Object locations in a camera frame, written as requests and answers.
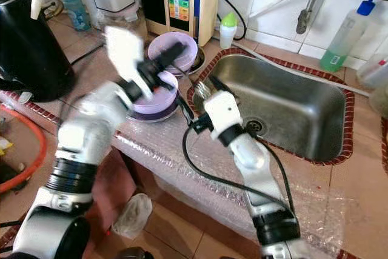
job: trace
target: black electric kettle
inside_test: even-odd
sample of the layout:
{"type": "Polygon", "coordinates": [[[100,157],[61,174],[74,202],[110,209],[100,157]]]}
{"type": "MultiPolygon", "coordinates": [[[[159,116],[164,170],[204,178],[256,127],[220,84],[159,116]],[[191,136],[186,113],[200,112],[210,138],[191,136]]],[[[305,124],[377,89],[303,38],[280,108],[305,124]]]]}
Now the black electric kettle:
{"type": "Polygon", "coordinates": [[[32,101],[65,95],[75,74],[43,13],[30,18],[31,0],[0,0],[0,90],[32,93],[32,101]]]}

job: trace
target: purple bowl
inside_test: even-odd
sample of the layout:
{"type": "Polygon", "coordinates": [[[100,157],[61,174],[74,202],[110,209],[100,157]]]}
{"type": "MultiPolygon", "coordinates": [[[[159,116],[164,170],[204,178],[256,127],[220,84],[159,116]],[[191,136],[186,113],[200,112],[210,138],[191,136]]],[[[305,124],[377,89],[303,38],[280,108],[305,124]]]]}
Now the purple bowl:
{"type": "Polygon", "coordinates": [[[174,87],[173,90],[169,91],[166,88],[159,87],[153,93],[151,100],[141,98],[133,104],[134,111],[143,113],[146,115],[162,112],[168,108],[175,100],[176,94],[178,93],[178,80],[170,72],[163,71],[158,76],[166,83],[169,83],[174,87]]]}
{"type": "MultiPolygon", "coordinates": [[[[158,36],[151,42],[150,46],[148,47],[148,57],[150,59],[155,59],[162,51],[169,48],[177,41],[187,45],[188,48],[179,58],[175,59],[175,65],[182,71],[188,71],[195,61],[196,54],[198,52],[198,46],[195,40],[185,33],[171,32],[158,36]]],[[[166,70],[173,74],[181,73],[179,70],[176,70],[172,66],[168,66],[166,70]]]]}

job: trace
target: plastic bag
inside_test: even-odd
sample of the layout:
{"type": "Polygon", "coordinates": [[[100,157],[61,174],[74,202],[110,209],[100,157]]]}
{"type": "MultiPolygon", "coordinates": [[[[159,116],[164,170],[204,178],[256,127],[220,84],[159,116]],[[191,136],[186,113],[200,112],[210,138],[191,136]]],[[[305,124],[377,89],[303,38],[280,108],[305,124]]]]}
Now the plastic bag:
{"type": "Polygon", "coordinates": [[[135,239],[146,226],[152,212],[152,201],[144,193],[132,197],[113,224],[112,230],[122,236],[135,239]]]}

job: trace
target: bubble wrap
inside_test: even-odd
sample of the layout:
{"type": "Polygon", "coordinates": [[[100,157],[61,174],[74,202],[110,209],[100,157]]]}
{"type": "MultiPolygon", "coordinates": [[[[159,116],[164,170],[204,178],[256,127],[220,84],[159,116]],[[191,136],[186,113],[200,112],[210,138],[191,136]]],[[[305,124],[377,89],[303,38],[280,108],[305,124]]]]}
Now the bubble wrap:
{"type": "MultiPolygon", "coordinates": [[[[180,111],[161,123],[127,122],[113,139],[113,146],[160,177],[157,179],[160,187],[175,198],[237,233],[257,240],[243,192],[203,178],[186,163],[181,145],[186,128],[186,120],[180,111]]],[[[220,142],[213,141],[209,132],[200,136],[192,132],[187,144],[190,157],[202,170],[242,183],[242,177],[227,149],[220,142]]],[[[275,163],[272,164],[273,175],[282,188],[280,171],[275,163]]],[[[287,164],[284,167],[302,237],[310,244],[315,254],[313,258],[336,257],[343,244],[346,204],[352,202],[332,190],[319,190],[316,185],[304,181],[295,169],[287,167],[287,164]]],[[[356,202],[354,204],[353,209],[357,212],[358,206],[356,202]]]]}

